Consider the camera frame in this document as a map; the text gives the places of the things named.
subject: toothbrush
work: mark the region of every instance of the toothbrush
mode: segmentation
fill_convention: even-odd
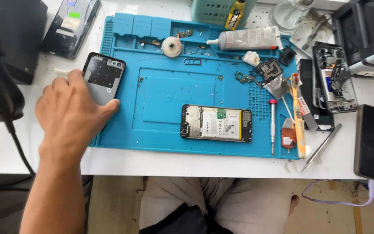
[[[298,73],[291,75],[291,95],[294,99],[294,121],[295,133],[297,135],[298,157],[304,159],[305,155],[305,136],[304,136],[304,121],[301,115],[300,105],[298,104],[298,89],[301,85]]]

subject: hand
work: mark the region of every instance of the hand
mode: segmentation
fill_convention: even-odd
[[[89,94],[83,72],[73,70],[67,80],[57,77],[43,90],[35,115],[44,130],[40,159],[79,165],[90,141],[119,109],[119,100],[97,105]]]

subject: mint green container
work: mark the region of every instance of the mint green container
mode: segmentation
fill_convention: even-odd
[[[235,0],[193,0],[191,19],[203,23],[224,25],[234,2]],[[243,16],[238,24],[239,28],[245,27],[256,2],[257,0],[246,0]]]

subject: white desk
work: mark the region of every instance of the white desk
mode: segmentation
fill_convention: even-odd
[[[61,0],[44,2],[49,7],[48,29]],[[104,0],[75,60],[40,54],[33,85],[20,87],[25,96],[24,117],[14,122],[24,153],[34,170],[38,167],[38,147],[44,137],[34,115],[34,106],[43,88],[56,77],[52,70],[56,67],[63,70],[82,69],[87,55],[92,51],[99,51],[103,24],[108,15],[119,12],[191,20],[189,5],[189,0]],[[266,26],[267,12],[270,9],[256,6],[248,19],[247,27]],[[374,105],[374,80],[354,79],[354,86],[359,103]],[[321,156],[322,163],[312,166],[304,174],[301,174],[300,170],[306,160],[295,160],[296,170],[292,163],[288,163],[288,172],[284,168],[288,161],[283,159],[100,148],[88,148],[81,162],[81,170],[82,174],[96,175],[359,179],[360,177],[353,173],[355,122],[356,113],[335,115],[335,123],[341,123],[342,129]],[[328,134],[307,131],[307,152],[314,151]],[[28,173],[3,123],[0,123],[0,173]]]

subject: floor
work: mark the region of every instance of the floor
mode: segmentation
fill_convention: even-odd
[[[312,182],[296,179],[294,194],[300,204],[289,216],[287,234],[374,233],[374,201],[365,207],[327,205],[309,201],[301,193]],[[143,177],[95,176],[89,208],[88,234],[136,234],[140,201],[146,186]],[[311,198],[364,203],[368,191],[354,182],[320,182],[307,192]]]

